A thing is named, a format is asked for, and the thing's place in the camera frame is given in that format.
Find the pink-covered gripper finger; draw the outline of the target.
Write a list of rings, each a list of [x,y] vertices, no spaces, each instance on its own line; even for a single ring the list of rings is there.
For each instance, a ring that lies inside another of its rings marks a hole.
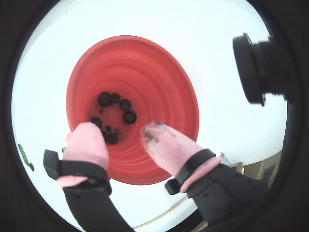
[[[62,159],[45,150],[43,166],[64,192],[78,224],[86,232],[132,232],[110,199],[109,154],[101,130],[81,123],[67,135],[66,143]]]
[[[205,220],[225,219],[256,203],[268,190],[267,182],[223,164],[224,155],[215,155],[166,124],[151,121],[144,126],[141,143],[173,177],[165,184],[169,195],[185,193]]]

